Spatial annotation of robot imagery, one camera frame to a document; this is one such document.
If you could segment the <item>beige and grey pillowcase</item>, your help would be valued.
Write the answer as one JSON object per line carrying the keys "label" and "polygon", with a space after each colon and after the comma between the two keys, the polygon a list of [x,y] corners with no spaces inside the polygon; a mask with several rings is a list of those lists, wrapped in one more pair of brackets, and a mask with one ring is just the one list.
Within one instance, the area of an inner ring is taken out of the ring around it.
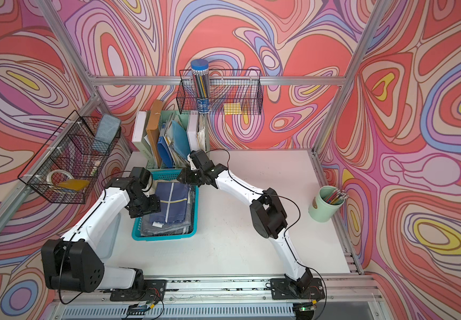
{"label": "beige and grey pillowcase", "polygon": [[161,237],[171,235],[184,235],[193,231],[193,222],[191,219],[178,223],[160,223],[142,219],[139,226],[141,237]]}

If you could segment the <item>teal plastic basket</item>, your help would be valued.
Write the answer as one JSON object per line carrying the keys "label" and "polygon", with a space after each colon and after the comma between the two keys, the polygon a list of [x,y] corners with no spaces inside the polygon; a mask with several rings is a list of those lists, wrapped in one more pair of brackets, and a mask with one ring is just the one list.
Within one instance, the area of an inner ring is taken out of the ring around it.
{"label": "teal plastic basket", "polygon": [[[159,171],[154,171],[152,173],[153,178],[153,188],[151,189],[154,194],[157,188],[158,182],[178,182],[177,176],[180,174],[179,169],[163,169]],[[199,188],[197,186],[188,185],[191,188],[190,196],[188,198],[188,207],[187,214],[185,219],[191,219],[193,222],[193,231],[189,234],[184,235],[171,235],[171,236],[161,236],[161,237],[141,237],[139,233],[139,226],[142,219],[149,220],[150,215],[145,215],[140,218],[137,218],[133,225],[132,238],[136,241],[166,241],[166,240],[177,240],[184,239],[193,236],[197,231],[198,223],[198,200],[199,200]]]}

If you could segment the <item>navy pillowcase with yellow stripe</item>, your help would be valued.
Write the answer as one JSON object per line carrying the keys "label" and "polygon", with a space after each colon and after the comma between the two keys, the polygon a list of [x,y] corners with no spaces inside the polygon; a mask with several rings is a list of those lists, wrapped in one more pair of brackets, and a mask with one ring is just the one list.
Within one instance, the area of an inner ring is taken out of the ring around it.
{"label": "navy pillowcase with yellow stripe", "polygon": [[185,221],[191,188],[178,182],[158,182],[155,195],[160,200],[160,212],[149,216],[149,224],[162,227]]}

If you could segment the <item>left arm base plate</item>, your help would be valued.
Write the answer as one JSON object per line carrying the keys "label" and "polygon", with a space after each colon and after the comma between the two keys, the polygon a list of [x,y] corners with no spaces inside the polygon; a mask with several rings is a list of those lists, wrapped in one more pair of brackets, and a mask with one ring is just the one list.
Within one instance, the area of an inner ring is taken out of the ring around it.
{"label": "left arm base plate", "polygon": [[166,280],[138,280],[128,289],[115,289],[111,292],[110,301],[155,301],[165,295]]}

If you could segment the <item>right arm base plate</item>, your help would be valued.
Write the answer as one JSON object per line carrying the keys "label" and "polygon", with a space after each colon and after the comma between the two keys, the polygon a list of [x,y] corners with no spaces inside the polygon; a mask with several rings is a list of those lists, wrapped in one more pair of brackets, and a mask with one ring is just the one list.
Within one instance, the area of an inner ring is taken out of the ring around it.
{"label": "right arm base plate", "polygon": [[290,281],[285,278],[272,278],[267,287],[271,291],[273,300],[310,299],[320,301],[326,298],[325,287],[321,278],[311,280],[308,288],[303,293],[296,293],[289,289]]}

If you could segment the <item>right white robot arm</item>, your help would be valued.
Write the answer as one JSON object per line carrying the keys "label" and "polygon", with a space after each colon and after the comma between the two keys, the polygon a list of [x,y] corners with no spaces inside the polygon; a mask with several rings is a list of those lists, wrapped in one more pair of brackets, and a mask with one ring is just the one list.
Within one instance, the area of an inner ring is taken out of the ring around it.
{"label": "right white robot arm", "polygon": [[302,264],[289,235],[287,213],[282,197],[272,189],[261,189],[238,178],[226,165],[215,164],[202,150],[187,156],[189,167],[181,170],[177,181],[186,185],[211,185],[249,206],[254,230],[272,243],[285,269],[287,288],[302,297],[310,287],[313,274]]}

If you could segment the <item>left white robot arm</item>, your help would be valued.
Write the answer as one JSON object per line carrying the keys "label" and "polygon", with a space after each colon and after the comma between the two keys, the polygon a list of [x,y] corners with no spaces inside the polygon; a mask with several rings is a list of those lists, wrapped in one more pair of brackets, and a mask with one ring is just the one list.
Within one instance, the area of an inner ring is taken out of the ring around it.
{"label": "left white robot arm", "polygon": [[111,178],[98,200],[68,232],[42,246],[46,287],[59,293],[144,288],[140,269],[108,267],[105,260],[113,250],[110,230],[122,210],[132,219],[160,212],[160,199],[149,193],[152,186],[152,173],[143,167],[134,167],[127,177]]}

